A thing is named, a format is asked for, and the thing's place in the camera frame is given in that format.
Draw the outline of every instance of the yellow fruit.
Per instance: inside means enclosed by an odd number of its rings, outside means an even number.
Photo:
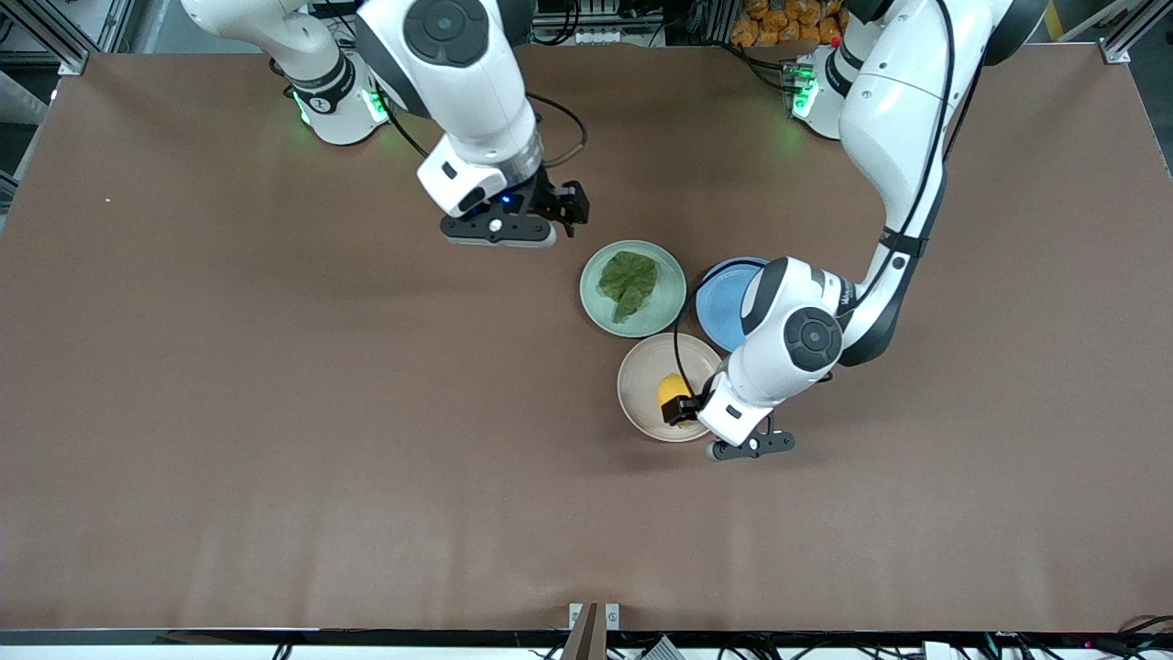
[[[656,401],[663,407],[676,397],[689,396],[689,387],[684,385],[684,379],[679,374],[669,374],[660,381],[656,390]]]

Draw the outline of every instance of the beige plate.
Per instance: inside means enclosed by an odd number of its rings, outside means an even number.
[[[690,335],[680,335],[680,362],[689,375],[692,392],[699,393],[705,381],[717,373],[721,360],[708,345]],[[676,373],[671,333],[639,342],[619,366],[619,407],[623,408],[623,414],[636,429],[665,443],[686,443],[708,433],[699,422],[685,422],[678,427],[664,423],[656,393],[660,381]]]

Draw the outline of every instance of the wire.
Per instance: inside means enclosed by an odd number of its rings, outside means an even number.
[[[806,655],[807,653],[811,653],[812,651],[814,651],[815,648],[819,648],[820,646],[827,646],[828,644],[830,644],[830,642],[828,642],[828,641],[820,641],[819,644],[808,646],[808,647],[804,648],[802,651],[799,651],[798,653],[795,653],[794,658],[791,658],[791,660],[801,660],[802,656]]]
[[[4,28],[4,35],[0,36],[0,43],[4,43],[5,41],[7,41],[8,36],[12,34],[12,28],[15,25],[16,25],[16,21],[9,19],[8,16],[6,16],[4,14],[0,14],[0,27]]]
[[[354,34],[354,28],[351,27],[351,23],[346,22],[346,19],[343,18],[343,14],[338,11],[338,7],[334,6],[333,0],[326,0],[326,6],[330,7],[330,13],[334,14],[334,18],[338,19],[338,22],[343,23],[343,27],[346,28],[346,32],[351,33],[351,39],[353,39],[354,42],[358,43],[359,35]]]
[[[542,658],[542,660],[550,660],[551,658],[554,658],[554,654],[557,653],[558,649],[563,648],[564,646],[567,646],[567,642],[560,641],[557,645],[555,645],[554,648],[545,652],[545,655]]]
[[[415,138],[412,137],[409,132],[407,132],[407,129],[404,128],[404,124],[399,123],[399,117],[395,116],[395,106],[391,102],[389,98],[387,98],[387,94],[385,94],[382,88],[379,86],[375,86],[375,90],[379,93],[379,101],[382,102],[382,108],[387,113],[387,118],[391,121],[392,125],[395,127],[395,130],[398,130],[399,134],[404,136],[404,140],[407,140],[407,143],[411,144],[413,149],[415,149],[415,152],[423,156],[425,158],[428,157],[428,150],[425,149],[423,147],[420,147],[420,143],[416,142]]]
[[[550,106],[551,108],[562,111],[562,114],[567,115],[568,117],[574,120],[575,123],[578,124],[578,134],[579,134],[578,143],[558,156],[555,156],[548,161],[542,161],[542,164],[545,165],[547,169],[550,169],[558,166],[560,164],[565,164],[567,162],[570,161],[570,158],[577,156],[578,151],[582,151],[586,147],[586,137],[588,137],[586,124],[583,123],[583,120],[579,118],[578,115],[574,113],[574,110],[555,101],[554,98],[547,98],[545,96],[542,96],[541,94],[535,94],[533,91],[527,91],[526,95],[535,101],[545,103],[547,106]]]
[[[704,46],[720,46],[725,52],[732,54],[734,57],[746,62],[747,64],[753,64],[755,67],[761,67],[764,69],[782,70],[782,64],[777,62],[768,62],[766,60],[759,60],[758,57],[750,56],[744,48],[734,47],[731,43],[725,43],[724,41],[705,41]]]
[[[1144,631],[1146,628],[1151,628],[1151,627],[1153,627],[1153,626],[1155,626],[1158,624],[1164,624],[1166,621],[1173,621],[1173,615],[1166,614],[1164,617],[1150,617],[1145,621],[1143,621],[1140,624],[1137,624],[1135,626],[1132,626],[1131,628],[1125,628],[1125,630],[1120,631],[1120,634],[1121,635],[1135,634],[1135,633],[1139,633],[1139,632],[1141,632],[1141,631]]]
[[[772,72],[781,72],[781,70],[785,69],[785,67],[782,64],[780,64],[780,63],[767,62],[766,60],[759,60],[757,57],[751,57],[745,52],[744,48],[733,47],[733,46],[731,46],[728,43],[725,43],[724,41],[706,41],[705,45],[706,46],[720,46],[726,53],[730,53],[734,57],[737,57],[737,59],[741,60],[743,62],[745,62],[746,64],[748,64],[750,70],[753,72],[753,75],[758,76],[758,80],[760,80],[761,82],[764,82],[767,87],[771,87],[771,88],[777,89],[779,91],[793,91],[793,93],[798,93],[798,91],[802,90],[802,87],[798,87],[795,84],[780,84],[778,82],[774,82],[773,80],[769,80],[768,77],[766,77],[766,75],[762,74],[760,70],[758,70],[757,68],[754,68],[754,67],[759,67],[759,68],[768,69],[768,70],[772,70]]]
[[[908,216],[904,218],[903,224],[900,225],[900,231],[897,231],[897,233],[904,233],[904,231],[908,230],[908,226],[913,223],[913,216],[916,213],[916,209],[921,205],[921,198],[924,196],[924,189],[928,188],[929,185],[929,175],[933,172],[934,155],[937,152],[937,149],[941,148],[941,141],[944,138],[945,114],[949,110],[949,94],[950,91],[952,91],[954,66],[956,64],[956,59],[957,59],[957,45],[954,42],[952,18],[949,15],[949,7],[945,6],[945,0],[936,0],[936,4],[937,7],[941,9],[941,19],[945,23],[945,36],[947,36],[945,42],[948,45],[948,57],[945,60],[944,90],[941,95],[941,107],[937,110],[937,121],[934,127],[934,131],[930,134],[931,137],[929,138],[929,154],[928,157],[924,159],[924,172],[921,175],[921,184],[916,189],[916,197],[913,198],[913,204],[908,207]],[[876,286],[876,283],[879,283],[880,278],[883,275],[883,271],[888,267],[888,264],[891,263],[893,253],[895,253],[895,251],[889,247],[888,253],[884,254],[883,261],[876,270],[876,273],[872,278],[872,281],[868,283],[867,287],[863,290],[863,293],[855,299],[855,304],[852,305],[852,307],[845,311],[843,313],[857,308],[860,304],[863,302],[863,300],[872,293],[872,291]]]
[[[273,660],[289,660],[290,655],[293,654],[293,645],[289,642],[282,642],[277,645],[277,651],[273,651]]]
[[[765,265],[762,265],[761,263],[750,259],[733,259],[727,263],[723,263],[720,267],[706,274],[700,280],[700,284],[697,284],[696,288],[689,291],[689,294],[685,295],[684,298],[684,304],[680,305],[680,311],[677,312],[676,319],[672,320],[672,354],[676,356],[676,370],[680,374],[680,379],[684,381],[684,387],[689,390],[689,396],[692,399],[697,399],[697,393],[692,392],[692,383],[689,382],[689,376],[685,375],[684,373],[684,363],[680,362],[680,318],[684,317],[685,309],[689,308],[689,302],[692,301],[694,297],[697,297],[697,292],[704,288],[705,284],[708,284],[708,281],[712,280],[713,277],[717,277],[726,268],[733,267],[734,265],[753,265],[757,266],[758,268],[765,267]],[[798,658],[801,658],[801,654],[795,658],[792,658],[791,660],[796,660]]]
[[[974,100],[974,90],[977,89],[977,81],[982,77],[982,63],[977,63],[977,69],[974,72],[974,80],[969,83],[969,90],[965,91],[965,101],[961,104],[961,111],[957,113],[957,123],[954,124],[952,135],[949,136],[949,144],[945,147],[944,158],[949,159],[949,154],[952,152],[954,142],[957,141],[957,134],[961,132],[961,124],[965,123],[965,115],[969,114],[969,104]]]
[[[726,652],[726,651],[728,651],[728,652],[730,652],[730,653],[732,653],[733,655],[737,655],[737,656],[738,656],[738,658],[740,658],[741,660],[750,660],[750,659],[748,659],[748,658],[746,658],[746,656],[745,656],[745,655],[744,655],[744,654],[743,654],[743,653],[741,653],[740,651],[738,651],[738,649],[733,648],[732,646],[723,646],[723,647],[720,648],[720,651],[718,651],[718,652],[717,652],[717,660],[721,660],[721,658],[724,658],[724,656],[725,656],[725,652]]]
[[[664,16],[664,14],[662,13],[662,14],[660,14],[660,25],[659,25],[659,27],[657,27],[657,28],[656,28],[656,32],[653,32],[653,33],[652,33],[652,38],[651,38],[651,40],[650,40],[650,41],[647,42],[647,46],[649,46],[649,47],[651,47],[651,46],[655,46],[655,45],[656,45],[656,38],[657,38],[657,36],[659,36],[659,33],[660,33],[660,32],[664,32],[664,30],[665,30],[666,28],[670,28],[670,27],[672,27],[672,26],[676,26],[676,25],[679,25],[679,23],[683,23],[684,21],[689,20],[689,14],[685,14],[685,15],[683,15],[683,16],[680,16],[680,18],[676,19],[676,20],[674,20],[674,21],[672,21],[672,22],[665,22],[665,21],[664,21],[664,19],[665,19],[665,18],[666,18],[666,16]],[[665,34],[664,34],[664,46],[667,46],[667,33],[665,33]]]
[[[795,635],[795,637],[820,637],[820,638],[821,637],[826,637],[826,633],[787,633],[787,634]],[[832,644],[832,642],[830,641],[826,641],[826,642],[822,642],[822,644]],[[887,648],[884,648],[884,647],[882,647],[880,645],[866,646],[866,645],[856,642],[856,641],[842,641],[842,644],[846,644],[847,646],[854,647],[854,648],[856,648],[859,651],[867,652],[868,654],[872,654],[875,658],[879,658],[881,653],[884,654],[884,655],[889,655],[891,658],[896,658],[899,660],[913,660],[914,658],[920,658],[920,655],[915,654],[915,653],[901,653],[900,648],[895,647],[895,646],[893,647],[893,648],[895,648],[895,651],[889,651],[889,649],[887,649]]]
[[[578,20],[582,18],[582,7],[578,5],[578,0],[564,0],[567,6],[567,19],[563,21],[562,27],[558,28],[558,33],[554,39],[549,41],[543,41],[536,36],[533,36],[534,43],[541,43],[542,46],[561,46],[570,40],[578,29]],[[574,13],[574,25],[571,25],[571,13]]]

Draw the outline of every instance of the lettuce leaf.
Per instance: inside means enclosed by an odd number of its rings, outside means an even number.
[[[603,266],[598,290],[616,301],[611,320],[624,322],[639,311],[656,288],[656,261],[651,257],[623,250]]]

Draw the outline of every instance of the green indicator light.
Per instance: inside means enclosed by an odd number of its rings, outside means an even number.
[[[306,125],[310,125],[310,116],[305,114],[305,106],[301,104],[301,98],[299,98],[297,94],[293,94],[293,101],[297,102],[297,109],[301,110],[301,121],[304,121]]]
[[[378,91],[367,91],[362,95],[362,100],[367,102],[367,109],[371,110],[371,118],[379,123],[387,121],[387,108],[382,104],[382,98],[379,97]]]
[[[811,114],[811,106],[814,103],[814,98],[818,95],[819,81],[812,80],[811,83],[802,89],[802,91],[794,95],[794,114],[800,117],[806,117]]]

